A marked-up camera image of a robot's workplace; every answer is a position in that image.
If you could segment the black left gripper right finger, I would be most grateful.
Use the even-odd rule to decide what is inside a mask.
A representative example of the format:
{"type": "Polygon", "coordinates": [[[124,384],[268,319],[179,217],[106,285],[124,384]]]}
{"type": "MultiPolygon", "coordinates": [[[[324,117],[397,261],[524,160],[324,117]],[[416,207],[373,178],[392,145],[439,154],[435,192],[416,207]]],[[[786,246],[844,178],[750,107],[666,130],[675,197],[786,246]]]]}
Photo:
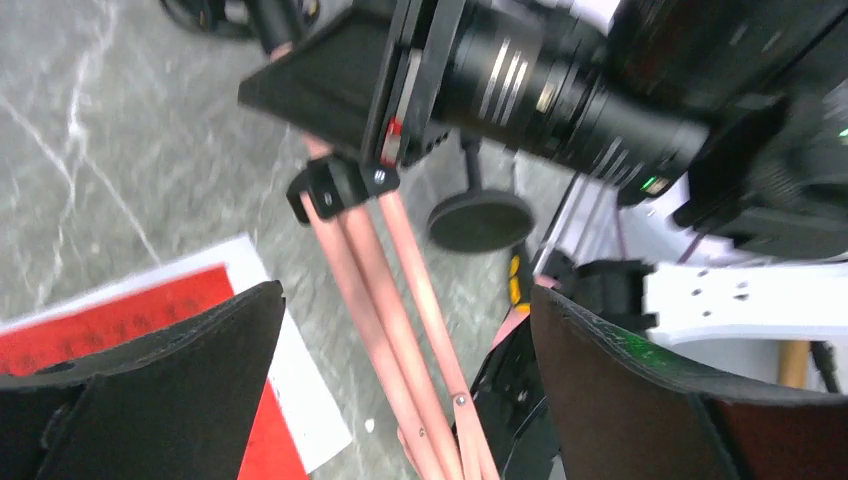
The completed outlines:
{"type": "Polygon", "coordinates": [[[535,287],[531,329],[569,479],[843,479],[847,399],[735,375],[535,287]]]}

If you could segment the pink music stand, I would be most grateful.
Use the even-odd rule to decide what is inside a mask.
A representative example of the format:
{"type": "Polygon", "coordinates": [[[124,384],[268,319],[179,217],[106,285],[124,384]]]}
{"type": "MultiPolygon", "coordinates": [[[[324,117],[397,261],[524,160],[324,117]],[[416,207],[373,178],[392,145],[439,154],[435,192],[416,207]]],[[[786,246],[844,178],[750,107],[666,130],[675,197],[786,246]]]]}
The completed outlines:
{"type": "Polygon", "coordinates": [[[365,193],[359,168],[313,138],[307,146],[310,162],[287,195],[322,247],[398,422],[410,464],[422,479],[500,478],[401,195],[386,191],[376,202],[450,396],[453,423],[442,408],[371,216],[364,203],[348,204],[341,183],[330,175],[332,167],[341,167],[353,192],[365,193]]]}

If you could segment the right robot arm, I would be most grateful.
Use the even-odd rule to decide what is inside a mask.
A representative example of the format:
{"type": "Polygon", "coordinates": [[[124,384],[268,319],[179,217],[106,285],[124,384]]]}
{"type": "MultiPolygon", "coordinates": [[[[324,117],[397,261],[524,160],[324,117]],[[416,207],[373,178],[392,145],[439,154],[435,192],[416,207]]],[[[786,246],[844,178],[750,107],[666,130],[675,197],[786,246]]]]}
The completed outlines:
{"type": "Polygon", "coordinates": [[[325,217],[457,129],[781,259],[567,276],[580,306],[674,345],[846,335],[846,82],[843,1],[624,1],[606,33],[488,1],[356,1],[238,99],[334,146],[298,181],[325,217]]]}

